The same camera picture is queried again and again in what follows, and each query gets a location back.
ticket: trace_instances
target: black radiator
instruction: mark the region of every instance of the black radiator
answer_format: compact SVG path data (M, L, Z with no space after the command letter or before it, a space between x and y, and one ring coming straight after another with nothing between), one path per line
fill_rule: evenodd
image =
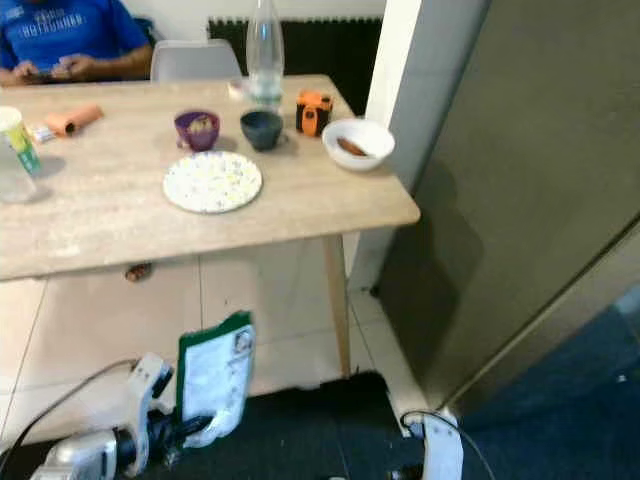
M243 74L247 74L246 20L210 19L209 38L231 43ZM378 50L381 18L282 22L285 75L329 75L356 115L367 106Z

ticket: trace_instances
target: purple cup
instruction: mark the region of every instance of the purple cup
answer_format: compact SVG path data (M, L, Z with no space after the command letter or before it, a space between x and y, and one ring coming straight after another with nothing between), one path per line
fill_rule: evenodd
M194 120L200 117L207 117L211 120L213 128L203 132L190 132L189 126ZM218 135L220 134L220 118L215 113L205 112L203 110L190 110L181 113L175 118L174 123L182 142L189 145L194 152L211 150L211 147L216 143Z

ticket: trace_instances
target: person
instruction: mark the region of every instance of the person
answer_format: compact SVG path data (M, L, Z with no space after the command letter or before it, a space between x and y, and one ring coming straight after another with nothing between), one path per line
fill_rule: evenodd
M120 0L0 0L0 85L148 78L152 50Z

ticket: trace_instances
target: blue t-shirt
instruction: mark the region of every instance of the blue t-shirt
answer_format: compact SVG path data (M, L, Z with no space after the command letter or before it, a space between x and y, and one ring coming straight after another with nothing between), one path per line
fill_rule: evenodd
M67 55L108 60L145 44L120 0L0 0L2 68L31 60L47 71Z

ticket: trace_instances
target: white bowl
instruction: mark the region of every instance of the white bowl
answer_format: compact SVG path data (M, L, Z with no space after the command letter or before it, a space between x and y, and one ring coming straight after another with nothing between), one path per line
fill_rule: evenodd
M358 145L367 156L347 152L338 145L340 137ZM322 142L338 165L360 172L376 168L396 145L393 135L386 128L371 120L357 118L338 120L327 125L322 132Z

